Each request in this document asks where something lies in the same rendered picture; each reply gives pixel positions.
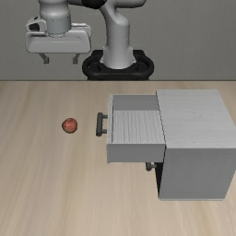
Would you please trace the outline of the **open grey drawer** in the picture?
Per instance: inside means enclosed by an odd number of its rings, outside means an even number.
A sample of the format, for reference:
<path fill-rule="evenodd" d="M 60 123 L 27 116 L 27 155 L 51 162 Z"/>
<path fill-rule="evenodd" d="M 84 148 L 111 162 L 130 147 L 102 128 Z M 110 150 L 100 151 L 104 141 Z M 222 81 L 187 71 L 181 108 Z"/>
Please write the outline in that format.
<path fill-rule="evenodd" d="M 156 95 L 109 96 L 97 115 L 96 136 L 107 135 L 107 162 L 162 162 L 165 139 Z"/>

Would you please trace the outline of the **grey cabinet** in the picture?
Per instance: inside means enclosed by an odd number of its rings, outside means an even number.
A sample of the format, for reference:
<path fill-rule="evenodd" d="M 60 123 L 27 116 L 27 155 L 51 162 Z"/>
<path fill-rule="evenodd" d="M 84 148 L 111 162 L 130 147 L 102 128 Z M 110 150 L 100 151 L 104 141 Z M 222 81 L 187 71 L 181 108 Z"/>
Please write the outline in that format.
<path fill-rule="evenodd" d="M 165 150 L 157 161 L 161 200 L 222 200 L 236 172 L 236 124 L 215 89 L 159 89 Z"/>

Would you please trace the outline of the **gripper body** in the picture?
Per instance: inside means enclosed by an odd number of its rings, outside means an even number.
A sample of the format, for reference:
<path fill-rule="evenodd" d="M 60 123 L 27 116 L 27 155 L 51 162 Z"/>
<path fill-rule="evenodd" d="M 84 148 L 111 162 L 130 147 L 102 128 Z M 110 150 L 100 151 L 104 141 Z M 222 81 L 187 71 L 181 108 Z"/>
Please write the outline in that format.
<path fill-rule="evenodd" d="M 48 23 L 40 16 L 26 24 L 29 53 L 89 53 L 91 28 L 86 23 Z"/>

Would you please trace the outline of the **red peach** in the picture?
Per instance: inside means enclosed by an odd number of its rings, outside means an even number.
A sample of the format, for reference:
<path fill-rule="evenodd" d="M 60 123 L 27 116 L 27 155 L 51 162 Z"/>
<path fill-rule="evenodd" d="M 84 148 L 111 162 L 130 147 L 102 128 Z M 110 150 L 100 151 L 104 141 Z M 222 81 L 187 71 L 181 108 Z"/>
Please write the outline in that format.
<path fill-rule="evenodd" d="M 77 120 L 74 118 L 67 118 L 62 123 L 63 130 L 68 134 L 73 134 L 77 130 Z"/>

